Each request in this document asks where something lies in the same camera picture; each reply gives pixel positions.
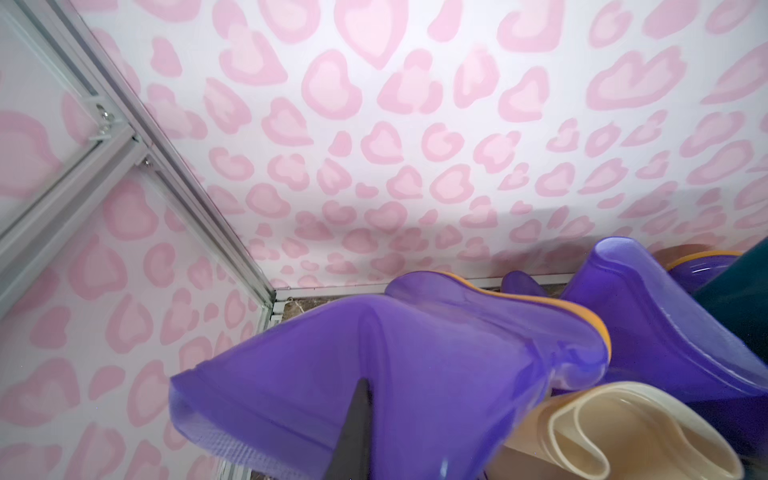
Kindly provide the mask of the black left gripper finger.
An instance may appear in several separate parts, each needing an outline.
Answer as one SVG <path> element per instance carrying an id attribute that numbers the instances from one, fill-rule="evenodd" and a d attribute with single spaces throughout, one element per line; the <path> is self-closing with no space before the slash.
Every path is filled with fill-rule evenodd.
<path id="1" fill-rule="evenodd" d="M 324 480 L 369 480 L 373 437 L 373 396 L 361 378 L 353 393 Z"/>

